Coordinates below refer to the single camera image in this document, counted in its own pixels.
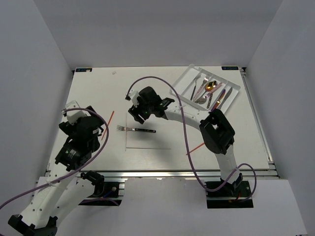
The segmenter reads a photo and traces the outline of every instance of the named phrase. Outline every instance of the fork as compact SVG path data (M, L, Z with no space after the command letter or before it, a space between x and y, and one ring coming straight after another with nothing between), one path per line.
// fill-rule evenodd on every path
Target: fork
M197 93L195 94L195 96L193 97L193 100L195 100L195 98L199 95L200 91L203 89L203 87L206 85L206 83L209 81L210 75L206 75L205 78L202 81L202 84L200 86L200 88L198 89Z
M129 127L124 127L121 125L117 125L117 130L118 131L138 131L138 132L148 132L148 133L156 133L156 130L152 129L139 129L139 128L129 128Z

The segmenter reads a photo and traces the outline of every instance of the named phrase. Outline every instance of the black-handled fork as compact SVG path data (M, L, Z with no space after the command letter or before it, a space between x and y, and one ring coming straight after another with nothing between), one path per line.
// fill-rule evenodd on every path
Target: black-handled fork
M138 131L138 132L148 132L148 133L156 133L156 130L153 129L139 129L139 128L129 128L121 125L117 125L118 131Z

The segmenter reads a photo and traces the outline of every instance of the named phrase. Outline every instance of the black bracket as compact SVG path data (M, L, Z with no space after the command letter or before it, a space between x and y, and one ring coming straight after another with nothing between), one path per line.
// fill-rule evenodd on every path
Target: black bracket
M101 197L106 195L106 198L114 199L116 203L120 204L122 200L116 200L119 197L119 182L103 182L95 186L94 193L88 198L100 198L98 201L80 203L80 206L116 206L113 202L103 200Z
M199 125L206 147L213 153L226 154L234 143L235 131L222 111L214 109Z
M95 112L92 106L86 109ZM98 116L89 113L91 116L78 118L74 124L68 121L59 124L59 129L68 135L68 138L56 156L55 163L61 162L67 167L67 171L76 170L84 165L100 147L98 136L104 130L101 127L104 123Z
M46 227L40 229L35 229L33 224L28 226L22 219L23 216L21 215L12 215L8 224L23 236L55 236L57 234L57 217L50 217Z
M205 182L208 188L214 189L222 184L222 181ZM251 194L248 181L242 181L234 192L222 188L216 192L207 192L207 208L253 208L252 199L242 201Z
M175 102L174 99L168 97L162 100L152 87L142 89L139 92L137 101L139 102L138 106L132 106L128 112L140 124L143 124L151 114L154 114L158 118L166 119L165 110L170 103Z
M119 196L119 182L105 182L104 176L94 171L88 171L86 174L81 173L81 178L91 181L92 185L95 186L94 193L89 196L90 198L100 198L108 193L108 198L117 198Z

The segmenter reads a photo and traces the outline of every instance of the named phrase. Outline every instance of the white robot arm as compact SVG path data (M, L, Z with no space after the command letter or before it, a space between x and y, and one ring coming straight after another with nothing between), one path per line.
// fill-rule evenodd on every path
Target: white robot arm
M133 103L128 112L137 122L143 123L151 114L156 117L183 122L178 103L171 98L161 99L151 87L146 87L140 92L131 90L126 99ZM232 126L224 114L217 109L213 112L207 112L185 106L183 110L186 124L201 132L206 147L216 155L221 171L221 180L226 180L230 173L237 168L233 152L235 132ZM242 179L242 174L237 169L227 181L226 187L234 191Z
M65 108L79 108L79 105L72 101ZM22 235L56 235L58 226L73 209L100 188L103 191L104 177L93 171L81 174L78 183L66 193L64 191L75 175L51 183L83 166L91 158L92 152L98 150L99 130L103 131L101 128L103 122L90 114L91 116L87 116L83 111L70 111L64 114L68 121L59 124L59 128L68 135L68 138L47 177L49 186L40 189L21 214L12 215L8 221L9 225Z

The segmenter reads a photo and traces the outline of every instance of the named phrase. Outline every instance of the red wire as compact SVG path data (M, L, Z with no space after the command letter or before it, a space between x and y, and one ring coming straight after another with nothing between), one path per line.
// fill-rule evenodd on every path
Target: red wire
M195 147L193 150L191 150L189 153L192 153L193 151L197 150L198 148L200 148L202 145L204 145L205 143L200 144L199 146Z
M113 112L112 112L112 115L111 115L111 116L110 116L110 118L109 118L109 121L108 121L108 126L109 126L109 124L110 124L110 121L111 121L111 120L112 120L112 118L113 118L114 112L115 112L115 111L113 111ZM102 139L101 139L101 140L103 140L103 138L104 138L104 136L105 136L106 132L107 132L107 129L105 129L105 130L104 130L104 133L103 133L103 136L102 136Z
M237 201L241 197L241 192L238 194L237 198L235 200L231 200L231 202Z

